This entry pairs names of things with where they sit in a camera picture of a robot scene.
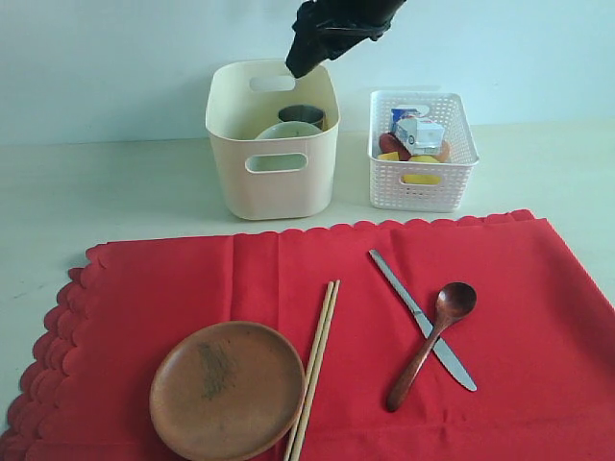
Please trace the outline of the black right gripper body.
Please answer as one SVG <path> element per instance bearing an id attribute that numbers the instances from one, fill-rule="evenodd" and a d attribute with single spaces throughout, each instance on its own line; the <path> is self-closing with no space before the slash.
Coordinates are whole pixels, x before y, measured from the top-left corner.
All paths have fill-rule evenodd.
<path id="1" fill-rule="evenodd" d="M 374 40 L 389 28 L 404 0 L 305 1 L 292 25 L 296 35 L 358 36 Z"/>

